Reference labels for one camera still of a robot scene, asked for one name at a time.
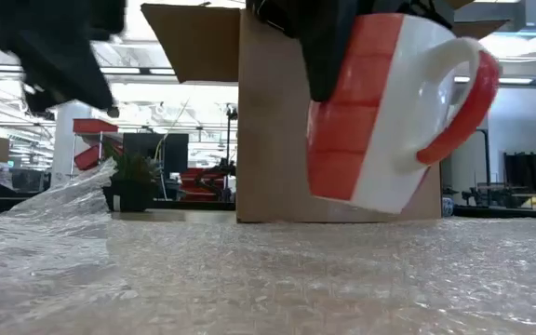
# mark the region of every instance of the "box flap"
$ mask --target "box flap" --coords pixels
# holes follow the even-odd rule
[[[448,5],[450,5],[454,10],[465,7],[471,3],[474,3],[475,0],[446,0]]]
[[[455,22],[452,31],[459,37],[481,39],[502,27],[508,20]]]
[[[180,83],[238,80],[239,9],[144,4],[141,11]]]

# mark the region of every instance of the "red shelf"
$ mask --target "red shelf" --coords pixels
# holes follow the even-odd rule
[[[99,145],[93,145],[74,157],[75,165],[81,171],[90,170],[99,164]],[[114,147],[121,153],[123,149],[120,145],[114,144]]]
[[[74,133],[98,134],[100,132],[117,132],[119,127],[99,119],[74,119]]]
[[[181,190],[185,192],[185,197],[181,201],[217,201],[215,194],[195,184],[195,177],[204,170],[200,167],[190,167],[181,174]],[[212,177],[217,177],[214,181],[216,187],[224,187],[224,180],[220,173],[208,173],[203,180],[209,181]]]

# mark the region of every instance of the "potted plant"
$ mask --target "potted plant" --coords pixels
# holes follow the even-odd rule
[[[154,181],[158,169],[150,159],[140,154],[121,153],[109,143],[103,144],[106,157],[115,163],[111,186],[102,188],[111,211],[143,212],[153,202],[157,192]]]

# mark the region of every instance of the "ceiling light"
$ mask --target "ceiling light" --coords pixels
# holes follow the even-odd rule
[[[175,75],[173,69],[150,69],[151,74]]]
[[[38,123],[39,127],[55,127],[55,122],[52,121],[42,121]],[[34,122],[5,122],[0,121],[0,127],[34,127]]]
[[[454,77],[454,83],[468,83],[470,80],[471,78],[465,76]]]
[[[139,68],[101,67],[100,71],[104,74],[140,74]]]
[[[500,84],[508,85],[528,85],[532,82],[532,79],[524,78],[500,78]]]
[[[515,4],[520,0],[475,0],[478,3],[492,3],[492,4]]]

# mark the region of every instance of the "white column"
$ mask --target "white column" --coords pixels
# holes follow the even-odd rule
[[[88,145],[80,138],[75,139],[74,147],[74,119],[91,118],[92,108],[82,102],[72,101],[57,108],[55,128],[55,151],[53,154],[53,173],[51,184],[57,185],[70,179],[74,156],[85,151]]]

